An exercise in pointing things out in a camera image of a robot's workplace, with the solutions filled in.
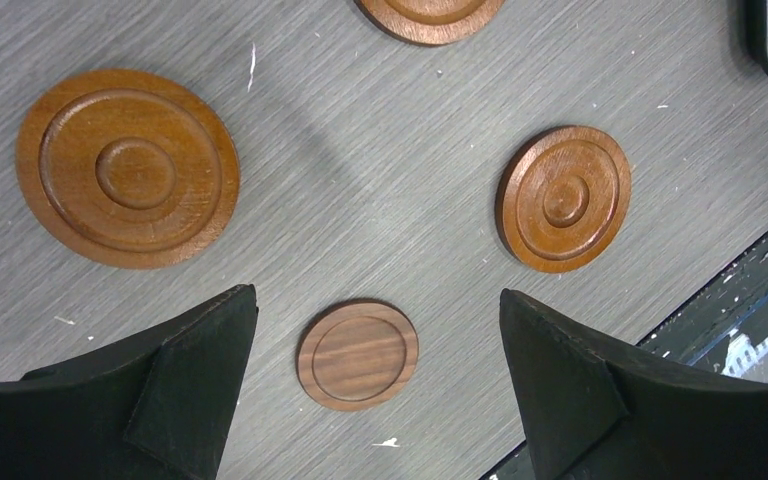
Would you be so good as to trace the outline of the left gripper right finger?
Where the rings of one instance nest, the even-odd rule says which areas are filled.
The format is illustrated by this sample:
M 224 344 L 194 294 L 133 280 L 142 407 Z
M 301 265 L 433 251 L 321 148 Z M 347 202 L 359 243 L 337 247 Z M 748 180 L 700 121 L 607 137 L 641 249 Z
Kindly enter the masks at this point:
M 499 326 L 539 479 L 768 479 L 768 384 L 675 363 L 506 289 Z

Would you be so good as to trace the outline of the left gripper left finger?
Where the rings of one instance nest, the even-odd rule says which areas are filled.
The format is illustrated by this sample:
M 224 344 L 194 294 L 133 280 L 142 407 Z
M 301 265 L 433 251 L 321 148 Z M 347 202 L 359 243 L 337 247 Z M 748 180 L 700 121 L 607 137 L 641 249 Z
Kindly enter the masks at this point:
M 0 479 L 213 479 L 257 325 L 237 285 L 156 326 L 0 382 Z

